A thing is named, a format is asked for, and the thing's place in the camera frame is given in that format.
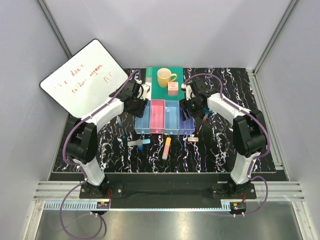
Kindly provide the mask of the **sky blue bin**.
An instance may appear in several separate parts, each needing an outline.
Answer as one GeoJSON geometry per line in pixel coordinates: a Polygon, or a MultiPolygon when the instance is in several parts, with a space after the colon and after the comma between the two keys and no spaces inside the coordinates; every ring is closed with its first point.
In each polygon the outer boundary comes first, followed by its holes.
{"type": "Polygon", "coordinates": [[[165,128],[164,133],[178,135],[180,131],[180,104],[178,101],[165,101],[165,128]]]}

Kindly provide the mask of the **light blue bin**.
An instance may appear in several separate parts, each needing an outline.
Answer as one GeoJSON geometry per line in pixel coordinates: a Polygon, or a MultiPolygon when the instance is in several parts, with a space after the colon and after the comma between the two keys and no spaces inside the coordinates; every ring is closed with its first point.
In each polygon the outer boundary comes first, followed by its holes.
{"type": "Polygon", "coordinates": [[[151,101],[149,100],[141,118],[135,118],[134,129],[137,134],[141,135],[149,135],[150,132],[150,109],[151,109],[151,101]]]}

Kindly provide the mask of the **pink bin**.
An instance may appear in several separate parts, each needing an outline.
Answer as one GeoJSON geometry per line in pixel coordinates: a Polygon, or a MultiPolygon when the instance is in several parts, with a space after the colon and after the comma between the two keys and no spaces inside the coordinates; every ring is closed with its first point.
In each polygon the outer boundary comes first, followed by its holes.
{"type": "Polygon", "coordinates": [[[165,101],[163,99],[152,99],[150,104],[151,134],[163,134],[165,131],[165,101]]]}

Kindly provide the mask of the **green book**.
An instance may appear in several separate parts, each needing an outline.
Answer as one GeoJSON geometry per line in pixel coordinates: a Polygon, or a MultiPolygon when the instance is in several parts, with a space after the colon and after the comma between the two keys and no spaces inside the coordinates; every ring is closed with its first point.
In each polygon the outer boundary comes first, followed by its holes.
{"type": "Polygon", "coordinates": [[[185,93],[181,90],[181,85],[184,82],[184,69],[181,66],[157,66],[157,67],[147,67],[145,83],[151,84],[150,87],[150,99],[152,100],[166,100],[166,101],[179,101],[185,98],[185,93]],[[173,74],[177,74],[178,82],[178,94],[177,96],[169,96],[167,88],[161,88],[158,84],[157,72],[161,68],[169,69],[173,74]]]}

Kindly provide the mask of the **pink cube box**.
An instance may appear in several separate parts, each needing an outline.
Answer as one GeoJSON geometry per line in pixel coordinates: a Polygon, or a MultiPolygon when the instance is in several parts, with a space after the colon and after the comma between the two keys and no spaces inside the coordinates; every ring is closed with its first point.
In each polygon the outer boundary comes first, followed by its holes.
{"type": "Polygon", "coordinates": [[[179,94],[179,83],[176,81],[170,81],[167,84],[167,94],[168,96],[178,96],[179,94]]]}

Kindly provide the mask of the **yellow mug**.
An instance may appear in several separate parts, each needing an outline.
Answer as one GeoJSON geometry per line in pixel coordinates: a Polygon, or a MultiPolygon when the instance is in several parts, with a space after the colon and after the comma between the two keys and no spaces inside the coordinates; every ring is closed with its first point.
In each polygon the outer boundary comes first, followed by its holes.
{"type": "Polygon", "coordinates": [[[161,88],[167,88],[168,83],[175,81],[177,77],[178,75],[168,68],[160,68],[157,71],[157,83],[161,88]]]}

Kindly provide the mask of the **purple bin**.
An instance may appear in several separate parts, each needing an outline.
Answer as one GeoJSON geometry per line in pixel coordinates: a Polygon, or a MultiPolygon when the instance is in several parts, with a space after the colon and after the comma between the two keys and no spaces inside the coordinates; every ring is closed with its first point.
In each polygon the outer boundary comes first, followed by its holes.
{"type": "Polygon", "coordinates": [[[189,119],[183,120],[181,117],[179,119],[179,126],[178,135],[192,135],[195,131],[194,118],[190,117],[189,119]]]}

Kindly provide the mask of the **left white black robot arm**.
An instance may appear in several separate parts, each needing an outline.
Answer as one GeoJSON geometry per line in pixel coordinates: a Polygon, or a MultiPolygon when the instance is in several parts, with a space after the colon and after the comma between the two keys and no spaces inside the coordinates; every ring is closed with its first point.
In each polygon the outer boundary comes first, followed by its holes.
{"type": "Polygon", "coordinates": [[[63,144],[62,158],[67,165],[82,172],[84,184],[81,190],[89,198],[104,198],[111,193],[107,177],[96,158],[99,131],[122,113],[142,118],[150,92],[150,85],[129,80],[89,116],[83,119],[71,117],[67,121],[69,133],[63,144]]]}

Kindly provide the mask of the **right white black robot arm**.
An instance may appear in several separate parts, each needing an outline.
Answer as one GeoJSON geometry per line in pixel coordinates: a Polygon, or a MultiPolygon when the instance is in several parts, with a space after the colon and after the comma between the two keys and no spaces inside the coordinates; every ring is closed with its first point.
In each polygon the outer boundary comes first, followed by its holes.
{"type": "Polygon", "coordinates": [[[249,110],[211,89],[204,79],[181,85],[185,97],[179,101],[183,120],[216,112],[232,125],[236,158],[230,178],[217,192],[220,196],[241,198],[251,183],[251,173],[258,158],[270,151],[270,138],[263,113],[249,110]]]}

